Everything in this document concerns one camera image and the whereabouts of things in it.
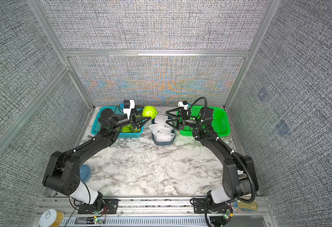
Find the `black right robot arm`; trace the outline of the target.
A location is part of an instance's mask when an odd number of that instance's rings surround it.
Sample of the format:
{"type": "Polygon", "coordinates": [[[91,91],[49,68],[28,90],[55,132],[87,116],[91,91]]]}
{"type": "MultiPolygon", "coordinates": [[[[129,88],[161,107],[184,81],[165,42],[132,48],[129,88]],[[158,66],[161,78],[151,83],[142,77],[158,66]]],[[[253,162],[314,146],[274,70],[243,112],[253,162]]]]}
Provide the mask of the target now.
{"type": "Polygon", "coordinates": [[[194,139],[211,150],[223,165],[222,185],[207,193],[205,213],[216,213],[234,201],[253,203],[259,189],[253,159],[239,154],[221,139],[213,127],[213,112],[210,107],[201,107],[196,116],[190,107],[166,111],[171,117],[166,121],[169,126],[179,131],[191,128],[194,139]]]}

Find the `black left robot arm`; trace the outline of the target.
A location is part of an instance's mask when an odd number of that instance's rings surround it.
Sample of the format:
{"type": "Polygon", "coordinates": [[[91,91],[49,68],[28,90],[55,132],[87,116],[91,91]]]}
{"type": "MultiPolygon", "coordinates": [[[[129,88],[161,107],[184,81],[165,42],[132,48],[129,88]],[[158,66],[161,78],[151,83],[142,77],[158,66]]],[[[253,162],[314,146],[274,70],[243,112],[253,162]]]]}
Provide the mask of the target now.
{"type": "Polygon", "coordinates": [[[120,130],[128,125],[141,129],[154,117],[146,116],[140,106],[124,108],[123,114],[104,109],[98,119],[99,132],[87,142],[65,152],[56,151],[49,159],[43,186],[82,202],[79,212],[102,213],[106,208],[102,193],[91,189],[81,179],[80,167],[98,152],[112,146],[120,130]]]}

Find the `green custard apple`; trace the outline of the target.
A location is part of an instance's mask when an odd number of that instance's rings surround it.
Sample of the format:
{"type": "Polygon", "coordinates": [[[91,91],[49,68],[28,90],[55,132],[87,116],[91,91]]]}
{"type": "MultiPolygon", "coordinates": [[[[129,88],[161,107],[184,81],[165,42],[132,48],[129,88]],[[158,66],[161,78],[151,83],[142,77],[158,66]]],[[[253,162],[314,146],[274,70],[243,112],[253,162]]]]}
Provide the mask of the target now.
{"type": "Polygon", "coordinates": [[[153,106],[145,106],[142,111],[142,116],[155,119],[157,116],[157,109],[153,106]]]}

